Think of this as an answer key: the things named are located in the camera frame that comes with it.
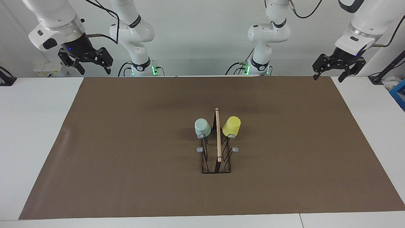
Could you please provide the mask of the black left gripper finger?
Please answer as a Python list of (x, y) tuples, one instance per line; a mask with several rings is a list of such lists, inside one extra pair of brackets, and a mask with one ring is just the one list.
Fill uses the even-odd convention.
[(334, 69), (335, 64), (334, 55), (327, 56), (326, 54), (321, 54), (312, 64), (314, 71), (313, 79), (316, 81), (321, 76), (321, 73)]
[(338, 77), (338, 82), (343, 82), (348, 76), (357, 75), (361, 69), (365, 66), (366, 61), (364, 58), (359, 58), (350, 69), (348, 65), (345, 65), (343, 73)]

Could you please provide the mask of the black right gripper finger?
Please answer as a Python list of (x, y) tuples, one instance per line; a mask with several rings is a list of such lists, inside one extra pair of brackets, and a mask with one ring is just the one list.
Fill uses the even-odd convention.
[(73, 67), (75, 69), (77, 69), (77, 71), (81, 74), (84, 75), (85, 74), (85, 69), (83, 68), (83, 66), (80, 64), (80, 58), (76, 57), (75, 60), (72, 60), (70, 58), (70, 56), (68, 55), (68, 53), (66, 52), (65, 49), (60, 48), (59, 52), (58, 52), (58, 56), (60, 57), (62, 63), (66, 66), (66, 67)]
[(92, 63), (102, 66), (107, 75), (111, 74), (110, 68), (113, 64), (113, 58), (105, 47), (90, 51), (90, 60)]

